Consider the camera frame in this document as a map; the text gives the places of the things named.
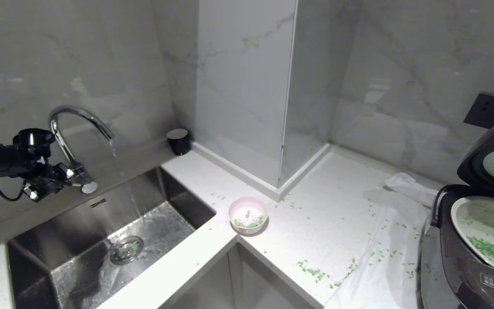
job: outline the sink basin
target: sink basin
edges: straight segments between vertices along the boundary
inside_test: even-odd
[[[7,243],[16,309],[93,309],[214,216],[161,168]]]

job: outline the black power outlet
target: black power outlet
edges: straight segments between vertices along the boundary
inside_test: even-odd
[[[494,126],[494,96],[478,94],[472,108],[468,111],[464,123],[490,129]]]

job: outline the sink drain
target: sink drain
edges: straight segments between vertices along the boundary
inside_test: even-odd
[[[125,265],[136,260],[142,252],[144,241],[137,236],[129,236],[110,248],[110,261],[115,265]]]

